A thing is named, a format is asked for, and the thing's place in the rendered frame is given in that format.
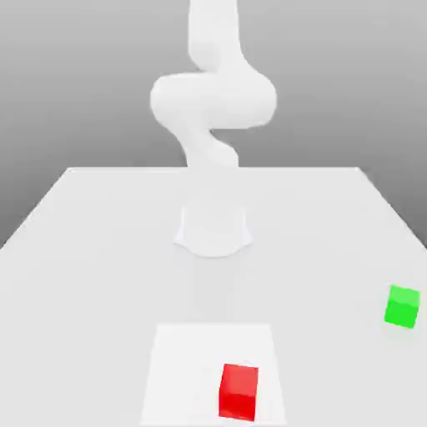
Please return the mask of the small red cube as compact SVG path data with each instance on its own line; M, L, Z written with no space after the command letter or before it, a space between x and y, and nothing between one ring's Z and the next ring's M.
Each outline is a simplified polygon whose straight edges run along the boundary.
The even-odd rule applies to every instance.
M259 368L224 364L219 386L219 416L253 422Z

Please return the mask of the small green cube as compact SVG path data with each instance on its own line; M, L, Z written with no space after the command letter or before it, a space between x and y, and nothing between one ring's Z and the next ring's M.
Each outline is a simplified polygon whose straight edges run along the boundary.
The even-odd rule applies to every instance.
M420 306L420 291L390 285L384 321L407 329L415 326Z

